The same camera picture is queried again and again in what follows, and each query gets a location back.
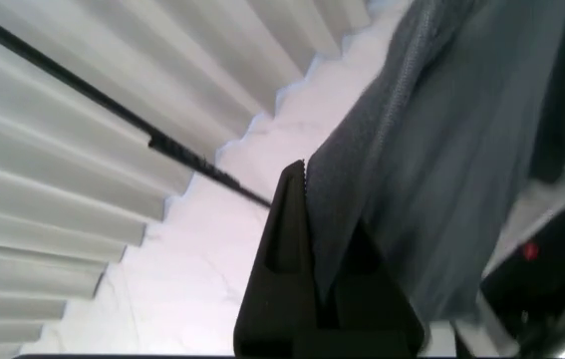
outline red button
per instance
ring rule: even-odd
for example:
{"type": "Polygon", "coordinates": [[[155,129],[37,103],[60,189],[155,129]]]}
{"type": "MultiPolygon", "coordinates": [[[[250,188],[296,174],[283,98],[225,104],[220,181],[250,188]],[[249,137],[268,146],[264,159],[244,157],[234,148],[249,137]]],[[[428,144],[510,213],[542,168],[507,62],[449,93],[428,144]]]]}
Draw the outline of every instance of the red button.
{"type": "Polygon", "coordinates": [[[539,246],[535,243],[524,244],[522,250],[526,260],[534,260],[539,255],[539,246]]]}

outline white marble surface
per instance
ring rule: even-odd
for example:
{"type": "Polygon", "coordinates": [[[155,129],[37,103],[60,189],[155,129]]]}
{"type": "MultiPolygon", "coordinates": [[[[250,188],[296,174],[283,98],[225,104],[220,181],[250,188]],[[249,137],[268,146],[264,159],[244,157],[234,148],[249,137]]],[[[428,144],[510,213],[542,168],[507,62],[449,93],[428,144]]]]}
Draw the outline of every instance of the white marble surface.
{"type": "MultiPolygon", "coordinates": [[[[326,139],[380,70],[405,2],[345,39],[342,59],[314,62],[281,91],[275,119],[256,118],[217,154],[243,185],[272,197],[280,172],[326,139]]],[[[111,265],[96,298],[74,301],[22,353],[232,354],[232,331],[267,211],[195,177],[163,224],[111,265]]]]}

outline gray towel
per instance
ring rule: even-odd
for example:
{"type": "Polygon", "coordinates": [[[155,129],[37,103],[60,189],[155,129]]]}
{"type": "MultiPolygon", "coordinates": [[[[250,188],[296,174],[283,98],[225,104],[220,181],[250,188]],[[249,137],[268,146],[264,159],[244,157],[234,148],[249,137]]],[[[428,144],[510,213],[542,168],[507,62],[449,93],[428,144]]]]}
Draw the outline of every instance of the gray towel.
{"type": "Polygon", "coordinates": [[[414,1],[382,72],[308,163],[323,300],[359,223],[422,320],[476,311],[564,34],[565,0],[414,1]]]}

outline gray cloth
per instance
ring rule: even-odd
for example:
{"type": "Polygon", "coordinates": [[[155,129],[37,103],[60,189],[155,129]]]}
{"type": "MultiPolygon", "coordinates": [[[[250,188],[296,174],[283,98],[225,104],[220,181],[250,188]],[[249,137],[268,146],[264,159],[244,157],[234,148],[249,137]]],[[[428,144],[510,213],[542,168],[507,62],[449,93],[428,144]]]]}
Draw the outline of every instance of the gray cloth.
{"type": "Polygon", "coordinates": [[[476,311],[528,181],[565,0],[416,0],[382,72],[307,167],[324,300],[358,224],[423,321],[476,311]]]}

